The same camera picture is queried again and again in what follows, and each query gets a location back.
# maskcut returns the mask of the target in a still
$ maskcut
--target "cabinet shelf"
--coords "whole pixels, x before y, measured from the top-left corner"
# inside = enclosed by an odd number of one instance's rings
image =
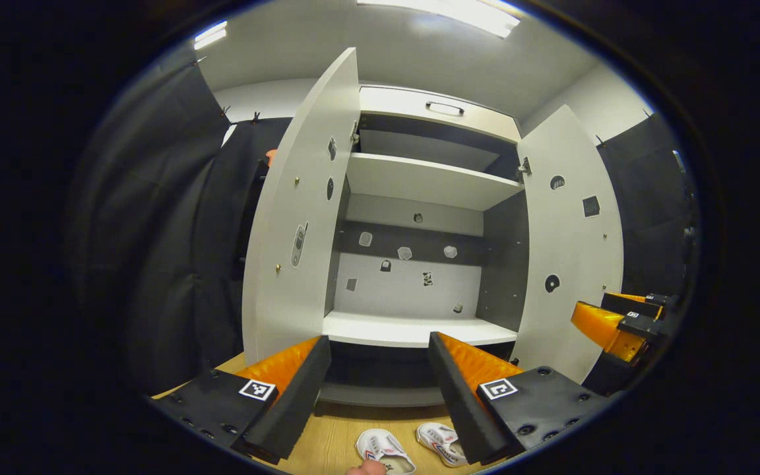
[[[518,336],[477,318],[417,319],[332,310],[322,322],[322,333],[333,342],[396,348],[427,348],[431,331],[475,346],[514,342]]]
[[[351,193],[476,211],[488,210],[524,190],[524,185],[506,178],[382,154],[350,154],[347,176]]]

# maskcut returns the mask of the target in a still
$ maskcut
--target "cabinet door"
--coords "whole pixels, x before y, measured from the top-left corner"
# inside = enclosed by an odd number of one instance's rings
[[[618,202],[597,148],[568,106],[521,139],[518,157],[527,157],[532,171],[524,176],[530,266],[513,358],[524,369],[548,365],[582,383],[601,348],[573,326],[571,315],[577,301],[600,305],[604,292],[621,290]],[[546,284],[551,275],[558,286]]]
[[[248,364],[322,332],[338,203],[359,116],[356,49],[348,48],[299,106],[260,193],[242,288]]]

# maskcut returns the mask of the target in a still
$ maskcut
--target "sneaker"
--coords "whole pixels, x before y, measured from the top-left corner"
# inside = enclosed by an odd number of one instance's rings
[[[416,430],[416,439],[421,445],[435,451],[445,465],[468,465],[462,445],[459,445],[459,436],[450,427],[438,423],[422,424]]]
[[[356,439],[356,451],[364,460],[377,460],[386,466],[386,475],[409,475],[416,464],[404,452],[398,439],[388,430],[369,429]]]

